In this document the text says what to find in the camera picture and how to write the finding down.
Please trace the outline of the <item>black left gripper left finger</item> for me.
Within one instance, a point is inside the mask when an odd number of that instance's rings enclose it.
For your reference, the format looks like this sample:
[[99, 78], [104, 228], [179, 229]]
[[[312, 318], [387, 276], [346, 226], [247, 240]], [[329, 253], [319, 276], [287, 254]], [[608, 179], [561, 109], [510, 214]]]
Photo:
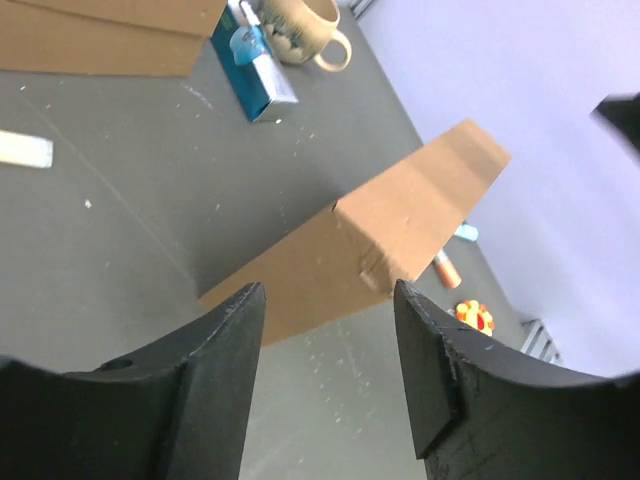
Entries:
[[5, 479], [235, 479], [266, 298], [251, 283], [98, 369], [1, 360]]

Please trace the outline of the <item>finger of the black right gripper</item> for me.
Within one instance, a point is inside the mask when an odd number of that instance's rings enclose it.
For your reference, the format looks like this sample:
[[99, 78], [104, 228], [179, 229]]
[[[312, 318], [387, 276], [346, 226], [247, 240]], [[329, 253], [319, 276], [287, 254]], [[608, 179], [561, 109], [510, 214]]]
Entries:
[[607, 95], [591, 115], [613, 129], [639, 161], [640, 94]]

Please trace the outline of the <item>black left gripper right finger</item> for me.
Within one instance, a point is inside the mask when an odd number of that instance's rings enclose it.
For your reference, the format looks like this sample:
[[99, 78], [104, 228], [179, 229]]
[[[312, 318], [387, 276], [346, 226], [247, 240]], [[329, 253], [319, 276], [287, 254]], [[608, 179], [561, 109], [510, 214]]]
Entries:
[[416, 457], [430, 479], [635, 479], [639, 377], [543, 362], [399, 281], [394, 318]]

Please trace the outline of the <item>brown cardboard box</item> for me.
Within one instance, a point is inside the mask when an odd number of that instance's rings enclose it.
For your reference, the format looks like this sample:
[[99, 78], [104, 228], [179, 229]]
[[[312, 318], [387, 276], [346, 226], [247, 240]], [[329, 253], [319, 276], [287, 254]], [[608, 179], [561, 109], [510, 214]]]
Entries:
[[419, 279], [510, 159], [464, 120], [321, 210], [200, 303], [212, 309], [261, 283], [263, 345], [384, 303], [397, 281]]

